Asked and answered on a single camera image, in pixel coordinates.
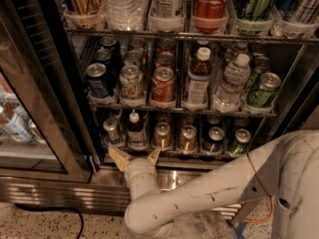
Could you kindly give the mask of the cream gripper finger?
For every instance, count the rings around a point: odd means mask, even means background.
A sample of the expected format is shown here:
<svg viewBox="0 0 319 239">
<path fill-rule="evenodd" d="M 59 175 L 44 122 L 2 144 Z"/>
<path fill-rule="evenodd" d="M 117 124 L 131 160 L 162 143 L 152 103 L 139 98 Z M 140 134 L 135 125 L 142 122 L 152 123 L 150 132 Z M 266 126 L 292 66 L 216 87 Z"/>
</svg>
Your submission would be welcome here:
<svg viewBox="0 0 319 239">
<path fill-rule="evenodd" d="M 127 169 L 128 163 L 130 161 L 130 155 L 128 153 L 112 145 L 108 146 L 108 153 L 119 171 L 125 171 Z"/>
<path fill-rule="evenodd" d="M 153 165 L 156 165 L 160 156 L 161 148 L 157 147 L 148 155 L 148 161 Z"/>
</svg>

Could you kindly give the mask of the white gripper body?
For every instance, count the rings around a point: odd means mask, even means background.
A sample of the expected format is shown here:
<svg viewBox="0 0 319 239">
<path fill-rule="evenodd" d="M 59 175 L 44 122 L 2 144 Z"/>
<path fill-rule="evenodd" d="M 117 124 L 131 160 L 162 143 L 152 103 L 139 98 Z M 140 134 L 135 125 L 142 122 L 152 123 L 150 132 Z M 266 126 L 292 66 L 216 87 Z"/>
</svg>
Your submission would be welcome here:
<svg viewBox="0 0 319 239">
<path fill-rule="evenodd" d="M 146 158 L 131 160 L 124 171 L 124 176 L 130 190 L 131 200 L 136 200 L 149 193 L 160 193 L 156 167 Z"/>
</svg>

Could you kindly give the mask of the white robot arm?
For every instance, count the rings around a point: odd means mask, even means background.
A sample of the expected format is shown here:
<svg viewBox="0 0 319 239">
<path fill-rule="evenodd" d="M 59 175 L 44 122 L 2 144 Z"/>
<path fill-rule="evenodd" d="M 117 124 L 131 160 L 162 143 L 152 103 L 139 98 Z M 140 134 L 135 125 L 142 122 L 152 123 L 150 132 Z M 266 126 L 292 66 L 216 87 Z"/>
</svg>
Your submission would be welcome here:
<svg viewBox="0 0 319 239">
<path fill-rule="evenodd" d="M 157 183 L 158 148 L 142 158 L 114 146 L 108 152 L 130 189 L 125 222 L 136 234 L 161 238 L 179 215 L 270 196 L 272 239 L 319 237 L 318 130 L 284 134 L 169 192 Z"/>
</svg>

